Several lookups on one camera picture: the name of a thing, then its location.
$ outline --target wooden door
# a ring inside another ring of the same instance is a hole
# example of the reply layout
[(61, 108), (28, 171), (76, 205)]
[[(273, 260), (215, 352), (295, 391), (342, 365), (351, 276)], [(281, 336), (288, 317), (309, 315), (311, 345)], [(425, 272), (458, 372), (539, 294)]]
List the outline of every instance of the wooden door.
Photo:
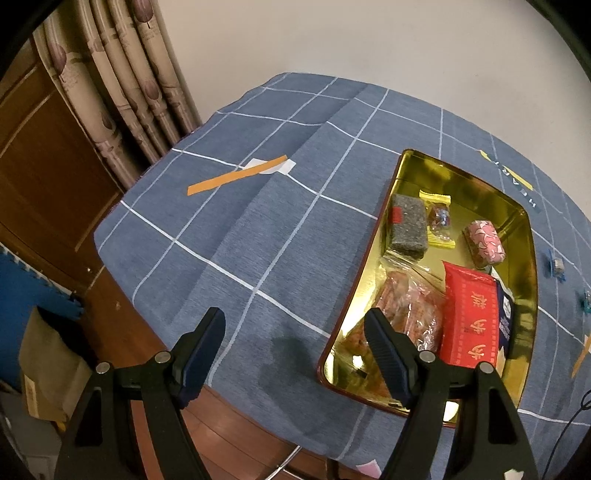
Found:
[(120, 195), (27, 42), (0, 81), (0, 242), (82, 294), (101, 266), (92, 232)]

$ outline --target curtain fold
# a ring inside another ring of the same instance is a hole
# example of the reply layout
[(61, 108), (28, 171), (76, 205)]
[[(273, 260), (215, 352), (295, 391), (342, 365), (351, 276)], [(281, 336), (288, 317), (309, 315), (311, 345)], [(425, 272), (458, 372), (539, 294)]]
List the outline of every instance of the curtain fold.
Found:
[(124, 188), (145, 169), (143, 156), (156, 163), (180, 140), (179, 131), (197, 128), (150, 0), (66, 0), (33, 37), (50, 77)]

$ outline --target gold tray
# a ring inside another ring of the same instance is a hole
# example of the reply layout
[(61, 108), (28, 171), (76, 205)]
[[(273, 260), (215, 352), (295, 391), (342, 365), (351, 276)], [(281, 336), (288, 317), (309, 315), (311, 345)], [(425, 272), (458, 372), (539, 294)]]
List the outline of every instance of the gold tray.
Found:
[[(506, 252), (505, 261), (496, 265), (495, 269), (515, 296), (511, 340), (502, 380), (517, 406), (530, 367), (538, 308), (534, 240), (527, 212), (519, 203), (483, 180), (416, 150), (402, 152), (389, 190), (390, 195), (401, 193), (413, 197), (418, 197), (419, 190), (451, 195), (452, 238), (456, 247), (429, 247), (424, 258), (418, 262), (442, 279), (442, 285), (445, 278), (442, 260), (474, 268), (462, 229), (478, 219), (490, 220), (495, 225)], [(363, 359), (354, 358), (340, 347), (344, 335), (371, 307), (381, 280), (385, 278), (380, 258), (384, 253), (385, 212), (389, 197), (384, 200), (351, 292), (322, 352), (317, 374), (323, 385), (338, 393), (376, 408), (407, 415), (408, 410), (396, 399), (378, 397), (365, 389), (367, 374)], [(445, 424), (452, 426), (457, 404), (448, 402), (446, 410)]]

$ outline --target metal bolt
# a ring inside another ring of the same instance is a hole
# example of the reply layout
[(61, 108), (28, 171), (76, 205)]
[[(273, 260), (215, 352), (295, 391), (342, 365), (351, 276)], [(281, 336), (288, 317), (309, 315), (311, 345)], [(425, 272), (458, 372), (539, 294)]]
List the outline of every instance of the metal bolt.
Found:
[(491, 374), (495, 371), (495, 367), (493, 367), (489, 362), (482, 362), (480, 364), (480, 371), (486, 374)]
[(109, 368), (111, 368), (109, 362), (101, 362), (96, 366), (96, 373), (105, 374), (109, 371)]
[(423, 350), (420, 354), (418, 354), (418, 357), (426, 364), (433, 363), (436, 358), (435, 354), (429, 350)]
[(156, 360), (157, 364), (165, 364), (170, 360), (170, 352), (158, 352), (156, 355), (154, 355), (154, 360)]

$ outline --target pink wrapped candy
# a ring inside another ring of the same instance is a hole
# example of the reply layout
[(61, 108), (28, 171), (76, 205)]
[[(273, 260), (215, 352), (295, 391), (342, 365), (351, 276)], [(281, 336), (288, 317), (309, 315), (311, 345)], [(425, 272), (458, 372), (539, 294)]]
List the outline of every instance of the pink wrapped candy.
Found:
[(463, 233), (476, 268), (501, 263), (505, 259), (505, 249), (492, 222), (476, 220), (464, 228)]

